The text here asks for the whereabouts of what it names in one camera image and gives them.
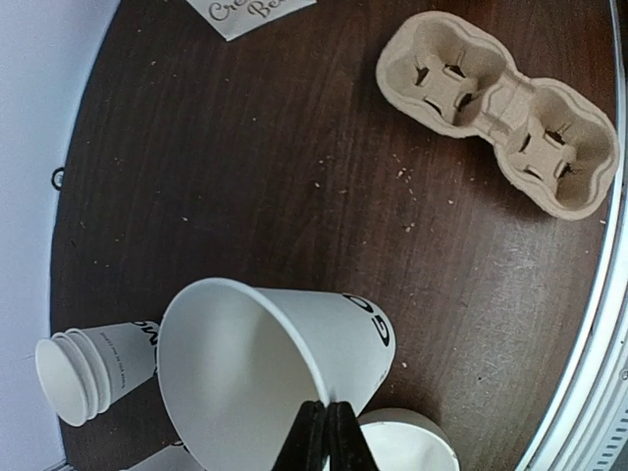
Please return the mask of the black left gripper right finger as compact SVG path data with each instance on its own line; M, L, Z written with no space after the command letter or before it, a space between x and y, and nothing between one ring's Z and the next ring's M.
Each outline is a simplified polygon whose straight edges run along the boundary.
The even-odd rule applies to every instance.
M332 471L378 470L349 402L329 404L325 429L326 447Z

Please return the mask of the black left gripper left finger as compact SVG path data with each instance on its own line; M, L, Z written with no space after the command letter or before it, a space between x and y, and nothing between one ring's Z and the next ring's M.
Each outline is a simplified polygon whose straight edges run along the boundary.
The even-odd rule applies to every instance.
M325 421L326 407L323 402L303 402L272 469L322 471L327 459Z

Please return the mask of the brown pulp cup carrier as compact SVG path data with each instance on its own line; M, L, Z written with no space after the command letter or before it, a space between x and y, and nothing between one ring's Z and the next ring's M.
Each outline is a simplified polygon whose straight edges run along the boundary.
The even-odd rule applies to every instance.
M430 130L479 136L516 188L555 218L595 213L619 165L614 125L598 106L553 78L520 73L494 36L456 15L407 19L376 68L384 97Z

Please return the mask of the white paper takeout bag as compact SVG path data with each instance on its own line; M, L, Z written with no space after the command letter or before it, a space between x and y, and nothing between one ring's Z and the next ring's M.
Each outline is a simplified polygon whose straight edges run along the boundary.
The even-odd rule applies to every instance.
M315 5L315 0L187 0L213 29L232 41L265 24Z

